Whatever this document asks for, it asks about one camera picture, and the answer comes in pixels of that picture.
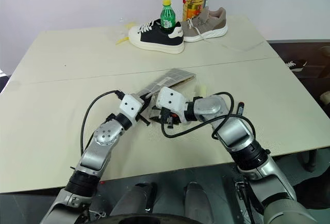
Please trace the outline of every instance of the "beige sneaker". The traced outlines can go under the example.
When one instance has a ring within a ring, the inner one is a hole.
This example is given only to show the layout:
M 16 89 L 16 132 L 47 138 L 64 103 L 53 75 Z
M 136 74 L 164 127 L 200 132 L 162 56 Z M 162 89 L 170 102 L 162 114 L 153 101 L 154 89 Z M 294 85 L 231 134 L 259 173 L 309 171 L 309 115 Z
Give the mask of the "beige sneaker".
M 227 33 L 226 10 L 209 11 L 205 7 L 198 16 L 181 22 L 185 42 L 197 42 Z

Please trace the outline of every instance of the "bottle cap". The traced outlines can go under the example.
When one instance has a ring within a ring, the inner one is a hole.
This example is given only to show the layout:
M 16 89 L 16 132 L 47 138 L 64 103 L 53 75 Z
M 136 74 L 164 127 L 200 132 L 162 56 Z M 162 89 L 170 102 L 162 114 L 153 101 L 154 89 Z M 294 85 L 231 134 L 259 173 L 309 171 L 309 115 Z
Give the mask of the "bottle cap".
M 163 0 L 163 6 L 171 5 L 171 0 Z

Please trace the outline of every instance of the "table surface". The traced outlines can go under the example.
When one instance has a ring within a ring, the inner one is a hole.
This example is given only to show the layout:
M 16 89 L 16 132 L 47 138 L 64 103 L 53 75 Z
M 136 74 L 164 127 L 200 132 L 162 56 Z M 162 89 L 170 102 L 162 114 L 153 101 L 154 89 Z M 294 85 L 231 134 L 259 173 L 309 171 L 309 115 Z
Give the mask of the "table surface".
M 230 92 L 236 105 L 243 101 L 257 140 L 272 155 L 329 146 L 330 120 L 298 79 L 247 18 L 227 20 L 224 37 L 186 43 L 178 55 L 115 45 L 113 27 L 42 32 L 0 94 L 0 173 L 6 175 L 0 192 L 66 185 L 69 167 L 80 158 L 80 127 L 90 102 L 108 90 L 138 92 L 171 68 L 196 74 L 176 88 L 186 96 L 203 88 Z M 117 113 L 119 103 L 110 95 L 94 105 L 86 138 Z M 167 139 L 158 123 L 139 122 L 121 137 L 102 179 L 231 161 L 210 126 Z

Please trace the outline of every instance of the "white wall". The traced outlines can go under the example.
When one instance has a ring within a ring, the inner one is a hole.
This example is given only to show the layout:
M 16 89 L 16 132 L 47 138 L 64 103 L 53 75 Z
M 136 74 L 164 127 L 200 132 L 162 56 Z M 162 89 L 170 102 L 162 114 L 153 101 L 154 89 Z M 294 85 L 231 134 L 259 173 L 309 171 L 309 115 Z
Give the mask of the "white wall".
M 267 40 L 330 39 L 330 0 L 209 0 L 245 14 Z
M 182 0 L 172 3 L 180 19 Z M 11 74 L 40 31 L 147 22 L 161 9 L 162 0 L 1 0 L 0 68 Z

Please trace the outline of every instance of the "green bottle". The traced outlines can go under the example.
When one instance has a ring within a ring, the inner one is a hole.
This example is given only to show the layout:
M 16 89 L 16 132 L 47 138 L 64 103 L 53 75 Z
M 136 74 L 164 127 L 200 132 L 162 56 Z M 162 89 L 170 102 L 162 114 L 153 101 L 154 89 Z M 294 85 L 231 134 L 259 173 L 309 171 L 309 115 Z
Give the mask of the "green bottle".
M 175 12 L 171 7 L 171 0 L 163 0 L 163 10 L 160 14 L 161 27 L 170 29 L 175 26 Z

